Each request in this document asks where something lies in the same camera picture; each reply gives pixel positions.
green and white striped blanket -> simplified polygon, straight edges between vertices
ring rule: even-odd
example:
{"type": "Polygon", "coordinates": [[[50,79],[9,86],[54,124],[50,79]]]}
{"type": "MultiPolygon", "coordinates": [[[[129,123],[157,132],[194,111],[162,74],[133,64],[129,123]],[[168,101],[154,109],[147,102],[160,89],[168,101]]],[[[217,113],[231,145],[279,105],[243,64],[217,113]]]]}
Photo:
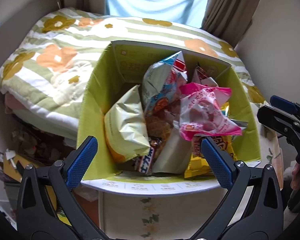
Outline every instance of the green and white striped blanket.
{"type": "Polygon", "coordinates": [[[41,130],[76,139],[84,90],[114,40],[190,49],[229,62],[251,102],[264,98],[234,49],[194,27],[138,17],[98,16],[63,8],[40,19],[0,68],[0,91],[24,107],[13,112],[41,130]]]}

metal screw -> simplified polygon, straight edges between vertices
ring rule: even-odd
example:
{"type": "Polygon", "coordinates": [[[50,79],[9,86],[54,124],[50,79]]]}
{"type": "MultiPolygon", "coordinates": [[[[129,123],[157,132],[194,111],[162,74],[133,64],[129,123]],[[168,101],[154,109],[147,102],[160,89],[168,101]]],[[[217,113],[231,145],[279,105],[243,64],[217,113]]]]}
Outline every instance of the metal screw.
{"type": "Polygon", "coordinates": [[[57,161],[55,161],[55,163],[54,163],[54,165],[57,166],[57,167],[61,166],[62,164],[63,164],[63,161],[62,161],[62,160],[57,160],[57,161]]]}
{"type": "Polygon", "coordinates": [[[235,163],[235,165],[237,165],[238,167],[243,167],[244,166],[244,162],[243,161],[237,161],[235,163]]]}
{"type": "Polygon", "coordinates": [[[266,168],[269,170],[269,171],[272,171],[274,168],[271,164],[267,164],[266,168]]]}
{"type": "Polygon", "coordinates": [[[31,170],[33,168],[33,165],[30,163],[26,166],[26,170],[31,170]]]}

blue gripper pad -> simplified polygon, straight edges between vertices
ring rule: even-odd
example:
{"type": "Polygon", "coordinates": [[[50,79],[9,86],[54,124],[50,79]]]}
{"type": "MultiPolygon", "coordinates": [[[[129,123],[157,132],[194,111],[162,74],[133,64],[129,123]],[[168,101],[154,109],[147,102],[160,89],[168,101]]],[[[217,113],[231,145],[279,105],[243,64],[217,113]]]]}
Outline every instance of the blue gripper pad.
{"type": "Polygon", "coordinates": [[[90,163],[92,162],[94,156],[98,150],[97,139],[92,137],[89,142],[85,145],[78,157],[74,160],[72,165],[67,170],[67,180],[66,185],[69,189],[78,187],[82,177],[84,176],[86,170],[88,169],[90,163]]]}
{"type": "Polygon", "coordinates": [[[216,144],[213,146],[212,143],[208,139],[202,140],[201,152],[212,169],[213,174],[216,176],[220,186],[222,188],[231,189],[234,181],[233,172],[221,157],[220,154],[222,154],[222,152],[219,147],[216,144]]]}
{"type": "Polygon", "coordinates": [[[272,96],[270,98],[270,104],[285,111],[288,114],[296,114],[298,112],[294,103],[278,96],[272,96]]]}

bed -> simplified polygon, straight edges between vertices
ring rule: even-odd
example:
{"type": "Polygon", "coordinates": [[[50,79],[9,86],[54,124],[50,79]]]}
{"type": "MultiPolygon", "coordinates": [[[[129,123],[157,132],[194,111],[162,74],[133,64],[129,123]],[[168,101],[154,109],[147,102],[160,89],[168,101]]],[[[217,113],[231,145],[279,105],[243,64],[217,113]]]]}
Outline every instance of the bed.
{"type": "MultiPolygon", "coordinates": [[[[234,49],[201,29],[59,9],[57,0],[34,1],[0,27],[0,100],[23,121],[75,140],[86,84],[114,40],[147,41],[224,60],[236,71],[252,107],[264,102],[234,49]]],[[[278,160],[277,139],[267,139],[266,133],[260,137],[264,149],[269,148],[261,157],[263,165],[278,160]]],[[[281,174],[279,159],[275,165],[281,174]]]]}

pink candy package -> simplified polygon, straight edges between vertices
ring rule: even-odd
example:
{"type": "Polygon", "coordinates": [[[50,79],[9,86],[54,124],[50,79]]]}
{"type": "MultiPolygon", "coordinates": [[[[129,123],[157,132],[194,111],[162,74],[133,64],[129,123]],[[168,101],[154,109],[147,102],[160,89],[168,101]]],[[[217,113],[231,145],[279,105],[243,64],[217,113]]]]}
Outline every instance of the pink candy package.
{"type": "Polygon", "coordinates": [[[241,128],[220,110],[231,96],[230,88],[189,83],[180,87],[180,135],[190,141],[197,134],[208,136],[242,135],[241,128]]]}

